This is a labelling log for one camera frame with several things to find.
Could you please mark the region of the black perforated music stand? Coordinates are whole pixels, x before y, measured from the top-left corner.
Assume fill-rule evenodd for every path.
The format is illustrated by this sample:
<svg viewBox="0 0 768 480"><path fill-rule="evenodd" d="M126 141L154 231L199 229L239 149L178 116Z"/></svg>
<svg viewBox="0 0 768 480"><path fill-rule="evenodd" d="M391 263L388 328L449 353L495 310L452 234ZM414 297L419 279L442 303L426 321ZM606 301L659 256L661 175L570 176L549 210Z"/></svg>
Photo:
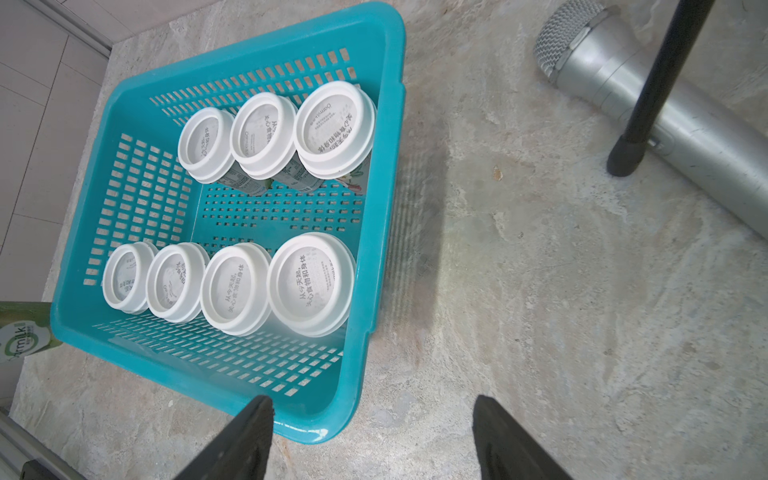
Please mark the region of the black perforated music stand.
<svg viewBox="0 0 768 480"><path fill-rule="evenodd" d="M615 177L632 174L643 160L654 123L706 22L714 0L678 3L645 84L606 164Z"/></svg>

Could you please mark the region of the teal plastic basket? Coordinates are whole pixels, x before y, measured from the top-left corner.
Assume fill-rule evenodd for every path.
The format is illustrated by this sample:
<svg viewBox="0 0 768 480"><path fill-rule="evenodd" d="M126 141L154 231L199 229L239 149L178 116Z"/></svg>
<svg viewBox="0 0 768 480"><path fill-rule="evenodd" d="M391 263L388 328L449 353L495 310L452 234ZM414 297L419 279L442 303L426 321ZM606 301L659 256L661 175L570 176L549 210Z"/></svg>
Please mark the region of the teal plastic basket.
<svg viewBox="0 0 768 480"><path fill-rule="evenodd" d="M235 415L254 397L274 404L274 431L302 444L338 435L357 409L385 272L406 89L406 30L397 10L366 2L222 47L120 82L109 96L87 164L50 310L62 342ZM177 160L190 116L235 112L271 92L300 105L333 80L359 86L377 109L365 194L335 181L303 194L283 185L249 197L195 181ZM203 317L184 324L129 314L103 297L104 268L120 245L192 242L214 253L253 242L269 252L327 233L356 260L349 320L309 339L277 321L247 337Z"/></svg>

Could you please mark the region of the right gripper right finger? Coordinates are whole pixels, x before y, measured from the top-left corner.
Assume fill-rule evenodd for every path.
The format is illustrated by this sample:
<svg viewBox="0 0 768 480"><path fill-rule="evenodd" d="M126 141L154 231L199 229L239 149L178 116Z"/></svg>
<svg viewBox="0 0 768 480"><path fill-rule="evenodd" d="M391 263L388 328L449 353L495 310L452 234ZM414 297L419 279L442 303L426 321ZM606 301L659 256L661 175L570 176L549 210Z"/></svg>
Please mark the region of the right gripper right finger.
<svg viewBox="0 0 768 480"><path fill-rule="evenodd" d="M572 479L492 397L477 397L472 431L482 479Z"/></svg>

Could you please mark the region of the aluminium mounting rail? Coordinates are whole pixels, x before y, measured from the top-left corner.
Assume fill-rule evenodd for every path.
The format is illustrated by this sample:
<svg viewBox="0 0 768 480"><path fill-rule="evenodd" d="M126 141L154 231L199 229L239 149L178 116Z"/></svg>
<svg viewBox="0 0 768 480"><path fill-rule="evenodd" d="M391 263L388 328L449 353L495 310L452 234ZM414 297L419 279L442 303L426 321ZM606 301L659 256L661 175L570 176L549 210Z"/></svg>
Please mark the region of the aluminium mounting rail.
<svg viewBox="0 0 768 480"><path fill-rule="evenodd" d="M84 476L1 411L2 479L80 479Z"/></svg>

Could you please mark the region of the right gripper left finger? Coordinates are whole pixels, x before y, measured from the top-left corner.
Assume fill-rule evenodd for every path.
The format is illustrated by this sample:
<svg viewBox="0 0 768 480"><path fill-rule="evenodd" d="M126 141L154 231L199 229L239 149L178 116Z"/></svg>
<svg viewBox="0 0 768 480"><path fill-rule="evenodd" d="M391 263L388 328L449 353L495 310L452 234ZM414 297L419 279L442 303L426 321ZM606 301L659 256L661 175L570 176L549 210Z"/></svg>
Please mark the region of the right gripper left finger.
<svg viewBox="0 0 768 480"><path fill-rule="evenodd" d="M264 479L274 415L271 398L256 396L176 479Z"/></svg>

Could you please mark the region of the yogurt cup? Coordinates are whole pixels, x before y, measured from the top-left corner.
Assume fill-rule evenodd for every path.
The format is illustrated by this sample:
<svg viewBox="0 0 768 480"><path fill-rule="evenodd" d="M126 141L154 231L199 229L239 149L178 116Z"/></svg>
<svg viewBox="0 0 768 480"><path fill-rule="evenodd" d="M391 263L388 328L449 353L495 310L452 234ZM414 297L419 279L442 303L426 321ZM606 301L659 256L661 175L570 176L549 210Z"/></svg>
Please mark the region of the yogurt cup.
<svg viewBox="0 0 768 480"><path fill-rule="evenodd" d="M274 315L305 337L335 332L350 315L355 268L350 249L331 234L308 232L287 240L267 274Z"/></svg>
<svg viewBox="0 0 768 480"><path fill-rule="evenodd" d="M233 123L234 116L228 111L214 107L197 111L180 135L179 163L201 184L218 183L248 196L262 196L272 181L252 178L236 161L230 140Z"/></svg>
<svg viewBox="0 0 768 480"><path fill-rule="evenodd" d="M327 83L297 112L294 142L299 159L313 176L364 195L375 126L376 107L364 91L346 81Z"/></svg>
<svg viewBox="0 0 768 480"><path fill-rule="evenodd" d="M272 257L262 246L244 242L218 251L201 285L204 318L227 335L255 333L272 315L267 274Z"/></svg>
<svg viewBox="0 0 768 480"><path fill-rule="evenodd" d="M53 333L50 302L6 302L0 305L1 363L22 359L63 344Z"/></svg>
<svg viewBox="0 0 768 480"><path fill-rule="evenodd" d="M182 242L162 248L149 267L148 308L174 324L190 322L201 313L202 280L210 257L199 244Z"/></svg>
<svg viewBox="0 0 768 480"><path fill-rule="evenodd" d="M103 296L111 308L127 314L148 309L148 272L157 253L158 249L146 242L123 244L112 252L102 278Z"/></svg>
<svg viewBox="0 0 768 480"><path fill-rule="evenodd" d="M230 144L235 160L250 177L311 193L324 181L311 174L298 157L293 138L296 115L297 108L289 99L259 93L236 114Z"/></svg>

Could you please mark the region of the silver metal cylinder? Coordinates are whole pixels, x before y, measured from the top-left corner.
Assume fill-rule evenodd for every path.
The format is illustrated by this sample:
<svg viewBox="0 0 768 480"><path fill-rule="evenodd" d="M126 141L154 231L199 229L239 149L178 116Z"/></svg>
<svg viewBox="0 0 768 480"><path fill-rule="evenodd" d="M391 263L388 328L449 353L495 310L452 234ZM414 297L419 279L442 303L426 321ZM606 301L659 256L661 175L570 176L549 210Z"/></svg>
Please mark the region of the silver metal cylinder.
<svg viewBox="0 0 768 480"><path fill-rule="evenodd" d="M652 151L765 236L766 136L680 76L712 6L679 2L652 55L616 7L567 1L544 23L534 55L551 84L621 123L609 174L631 175Z"/></svg>

